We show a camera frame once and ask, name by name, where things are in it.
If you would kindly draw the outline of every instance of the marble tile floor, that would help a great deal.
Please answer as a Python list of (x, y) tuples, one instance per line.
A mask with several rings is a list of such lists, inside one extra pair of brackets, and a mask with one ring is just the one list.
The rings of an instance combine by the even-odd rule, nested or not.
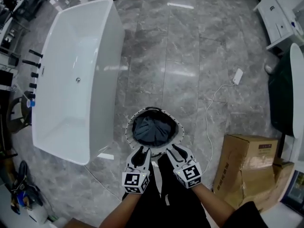
[[(36, 60), (28, 49), (42, 50), (58, 11), (84, 1), (43, 4), (20, 44), (22, 59)], [(33, 181), (56, 215), (98, 226), (119, 204), (113, 194), (121, 198), (124, 193), (121, 173), (131, 152), (124, 130), (130, 117), (146, 106), (161, 107), (181, 122), (186, 131), (182, 144), (193, 150), (204, 170), (211, 156), (205, 111), (217, 88), (231, 84), (238, 68), (244, 71), (240, 84), (222, 88), (207, 114), (213, 158), (202, 182), (212, 188), (224, 134), (279, 137), (270, 124), (264, 72), (264, 65), (274, 67), (278, 59), (265, 49), (264, 31), (252, 11), (256, 4), (257, 0), (115, 1), (126, 36), (116, 91), (114, 142), (105, 150), (114, 160), (97, 158), (87, 165), (108, 190), (83, 166), (34, 147), (31, 127), (12, 136), (19, 153), (16, 165), (22, 159), (28, 163)], [(18, 69), (18, 83), (27, 90), (34, 69), (22, 63)], [(155, 172), (161, 187), (157, 167)]]

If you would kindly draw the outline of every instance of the white bathtub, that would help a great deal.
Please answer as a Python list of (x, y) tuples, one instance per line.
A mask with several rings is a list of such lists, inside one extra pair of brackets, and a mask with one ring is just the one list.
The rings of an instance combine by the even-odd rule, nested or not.
[(112, 0), (58, 13), (35, 80), (36, 147), (85, 165), (112, 142), (123, 41), (124, 29)]

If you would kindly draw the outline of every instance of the white cable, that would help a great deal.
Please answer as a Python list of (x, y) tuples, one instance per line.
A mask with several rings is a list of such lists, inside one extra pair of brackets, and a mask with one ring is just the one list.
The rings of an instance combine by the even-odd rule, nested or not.
[(208, 164), (207, 164), (207, 166), (206, 166), (206, 168), (205, 168), (203, 174), (204, 174), (204, 173), (206, 172), (206, 170), (208, 169), (209, 163), (210, 163), (210, 161), (211, 161), (211, 159), (212, 159), (212, 156), (213, 156), (213, 146), (212, 146), (211, 139), (209, 138), (209, 135), (208, 135), (207, 111), (208, 111), (208, 109), (210, 108), (210, 106), (212, 105), (212, 103), (213, 103), (213, 101), (214, 101), (215, 94), (221, 89), (221, 87), (223, 87), (223, 86), (234, 86), (234, 85), (235, 85), (235, 84), (233, 84), (233, 85), (221, 85), (221, 86), (218, 88), (218, 90), (214, 93), (213, 98), (212, 98), (212, 101), (211, 101), (210, 105), (209, 105), (209, 106), (207, 107), (207, 109), (206, 109), (206, 112), (205, 112), (205, 119), (206, 119), (206, 134), (207, 134), (208, 140), (209, 140), (210, 145), (211, 145), (211, 157), (210, 157), (210, 159), (209, 159), (209, 161), (208, 161)]
[(117, 197), (114, 193), (112, 193), (108, 188), (106, 188), (99, 180), (97, 180), (97, 178), (92, 174), (92, 172), (90, 172), (90, 170), (84, 166), (86, 168), (86, 170), (92, 175), (92, 177), (100, 184), (103, 186), (104, 189), (106, 189), (109, 193), (111, 193), (112, 195), (114, 195), (119, 201), (122, 201), (119, 197)]

